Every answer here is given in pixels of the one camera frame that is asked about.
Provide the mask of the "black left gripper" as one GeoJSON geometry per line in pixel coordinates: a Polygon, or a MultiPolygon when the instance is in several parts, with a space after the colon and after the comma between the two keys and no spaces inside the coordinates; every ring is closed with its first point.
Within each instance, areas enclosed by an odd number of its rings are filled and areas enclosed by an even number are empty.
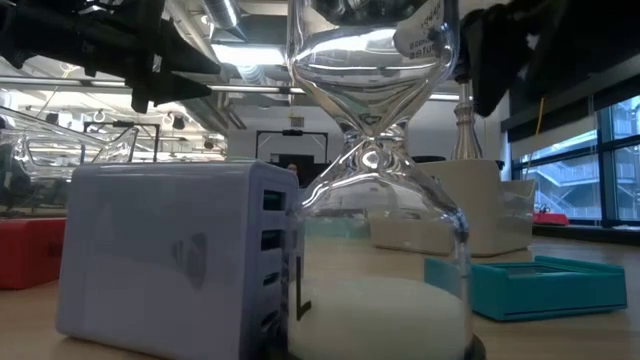
{"type": "Polygon", "coordinates": [[[125,80],[131,107],[145,113],[154,105],[209,96],[197,81],[166,73],[162,58],[176,72],[218,75],[220,65],[191,46],[171,20],[162,19],[165,0],[74,0],[74,64],[87,76],[98,72],[125,80]]]}

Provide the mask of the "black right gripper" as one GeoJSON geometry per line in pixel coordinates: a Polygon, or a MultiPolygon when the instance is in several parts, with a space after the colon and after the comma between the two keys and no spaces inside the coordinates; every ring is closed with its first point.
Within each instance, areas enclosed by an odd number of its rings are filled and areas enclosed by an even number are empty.
{"type": "Polygon", "coordinates": [[[530,98],[547,93],[541,76],[570,0],[511,0],[506,13],[468,13],[460,24],[458,83],[470,84],[473,110],[489,116],[523,76],[530,98]]]}

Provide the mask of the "lavender multiport charger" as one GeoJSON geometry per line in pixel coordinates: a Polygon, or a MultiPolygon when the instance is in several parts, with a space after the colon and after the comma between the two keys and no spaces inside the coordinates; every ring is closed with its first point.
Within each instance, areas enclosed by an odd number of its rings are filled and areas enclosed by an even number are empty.
{"type": "Polygon", "coordinates": [[[281,360],[298,181],[261,161],[75,169],[56,328],[175,360],[281,360]]]}

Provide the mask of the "small teal clock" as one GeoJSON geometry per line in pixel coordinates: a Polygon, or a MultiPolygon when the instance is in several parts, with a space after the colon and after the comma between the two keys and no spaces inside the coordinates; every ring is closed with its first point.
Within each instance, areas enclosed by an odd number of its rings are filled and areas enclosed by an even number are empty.
{"type": "Polygon", "coordinates": [[[473,264],[468,298],[500,322],[610,312],[627,307],[626,276],[621,266],[548,256],[473,264]]]}

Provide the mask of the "black cap white sand hourglass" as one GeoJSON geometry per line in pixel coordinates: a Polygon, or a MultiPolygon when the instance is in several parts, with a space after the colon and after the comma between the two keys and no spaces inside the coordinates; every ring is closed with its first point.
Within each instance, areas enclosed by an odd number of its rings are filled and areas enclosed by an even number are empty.
{"type": "Polygon", "coordinates": [[[299,360],[471,360],[462,210],[408,154],[410,121],[456,65],[458,0],[289,0],[288,67],[337,124],[339,155],[296,208],[288,345],[299,360]],[[305,233],[308,218],[436,222],[445,256],[305,233]]]}

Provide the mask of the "white shade silver table lamp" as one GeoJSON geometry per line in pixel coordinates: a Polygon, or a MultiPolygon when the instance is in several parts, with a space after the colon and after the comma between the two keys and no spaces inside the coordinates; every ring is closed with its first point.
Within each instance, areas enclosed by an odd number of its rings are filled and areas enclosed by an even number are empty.
{"type": "Polygon", "coordinates": [[[482,159],[483,151],[475,131],[476,118],[471,94],[471,81],[462,77],[457,78],[456,81],[460,86],[460,92],[458,104],[454,108],[457,132],[451,159],[482,159]]]}

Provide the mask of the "ceiling light strip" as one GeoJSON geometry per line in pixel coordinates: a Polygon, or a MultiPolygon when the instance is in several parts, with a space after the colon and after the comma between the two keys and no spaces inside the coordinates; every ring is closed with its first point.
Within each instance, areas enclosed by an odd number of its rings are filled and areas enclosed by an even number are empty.
{"type": "MultiPolygon", "coordinates": [[[[253,85],[204,84],[213,94],[238,93],[259,95],[295,95],[305,96],[306,93],[297,87],[274,87],[253,85]]],[[[89,78],[52,78],[52,77],[22,77],[0,75],[0,87],[19,90],[80,91],[87,93],[129,93],[133,91],[129,82],[125,80],[106,80],[89,78]]],[[[152,99],[152,88],[144,87],[152,99]]]]}

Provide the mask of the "bright ceiling light panel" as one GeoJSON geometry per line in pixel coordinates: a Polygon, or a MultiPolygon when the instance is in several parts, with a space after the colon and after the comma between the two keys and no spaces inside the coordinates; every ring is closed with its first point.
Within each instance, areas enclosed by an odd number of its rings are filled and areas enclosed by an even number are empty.
{"type": "Polygon", "coordinates": [[[223,44],[212,44],[211,47],[221,62],[234,66],[285,65],[284,54],[276,47],[230,46],[223,44]]]}

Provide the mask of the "large glass window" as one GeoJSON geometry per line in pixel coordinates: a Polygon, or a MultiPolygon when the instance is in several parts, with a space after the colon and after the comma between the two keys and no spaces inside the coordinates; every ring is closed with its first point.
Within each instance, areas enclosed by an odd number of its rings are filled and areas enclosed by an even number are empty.
{"type": "Polygon", "coordinates": [[[535,182],[534,209],[570,223],[640,226],[640,95],[507,132],[511,175],[535,182]]]}

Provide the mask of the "clear plastic bin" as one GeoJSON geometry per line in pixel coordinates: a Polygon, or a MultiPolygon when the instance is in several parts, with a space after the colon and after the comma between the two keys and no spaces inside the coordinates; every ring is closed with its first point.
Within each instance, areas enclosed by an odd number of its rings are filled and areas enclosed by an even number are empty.
{"type": "Polygon", "coordinates": [[[104,140],[0,106],[0,218],[64,217],[74,170],[130,162],[138,133],[104,140]]]}

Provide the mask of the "red box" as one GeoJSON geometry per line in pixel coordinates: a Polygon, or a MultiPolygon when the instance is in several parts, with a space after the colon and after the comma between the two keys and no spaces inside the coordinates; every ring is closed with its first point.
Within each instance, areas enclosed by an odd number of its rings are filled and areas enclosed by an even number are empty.
{"type": "Polygon", "coordinates": [[[536,212],[533,216],[533,222],[535,225],[545,226],[568,226],[570,224],[567,216],[559,213],[536,212]]]}

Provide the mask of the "black window desk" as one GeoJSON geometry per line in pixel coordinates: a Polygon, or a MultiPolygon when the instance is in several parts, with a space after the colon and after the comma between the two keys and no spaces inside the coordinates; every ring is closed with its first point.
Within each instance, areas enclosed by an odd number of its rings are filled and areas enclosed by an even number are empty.
{"type": "Polygon", "coordinates": [[[629,245],[640,247],[640,230],[613,229],[595,226],[534,225],[535,236],[576,241],[629,245]]]}

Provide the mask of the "red flat charger with prongs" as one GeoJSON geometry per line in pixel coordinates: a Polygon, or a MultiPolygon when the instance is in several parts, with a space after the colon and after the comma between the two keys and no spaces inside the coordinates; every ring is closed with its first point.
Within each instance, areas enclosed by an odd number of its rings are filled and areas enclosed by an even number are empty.
{"type": "Polygon", "coordinates": [[[65,225],[65,218],[0,220],[0,290],[57,280],[65,225]]]}

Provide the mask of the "silver ventilation duct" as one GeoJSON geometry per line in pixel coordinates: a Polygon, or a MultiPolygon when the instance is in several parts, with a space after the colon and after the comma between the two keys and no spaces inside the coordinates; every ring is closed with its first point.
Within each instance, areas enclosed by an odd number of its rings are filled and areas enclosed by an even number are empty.
{"type": "Polygon", "coordinates": [[[223,29],[246,41],[247,37],[241,26],[241,10],[236,0],[201,0],[203,8],[216,28],[223,29]]]}

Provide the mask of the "black stand frame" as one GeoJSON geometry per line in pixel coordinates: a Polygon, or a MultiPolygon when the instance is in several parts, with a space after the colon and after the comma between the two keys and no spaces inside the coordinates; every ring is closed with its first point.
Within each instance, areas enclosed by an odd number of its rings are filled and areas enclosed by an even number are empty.
{"type": "Polygon", "coordinates": [[[281,155],[312,156],[314,163],[326,163],[329,161],[329,135],[299,129],[257,130],[254,156],[278,162],[281,155]]]}

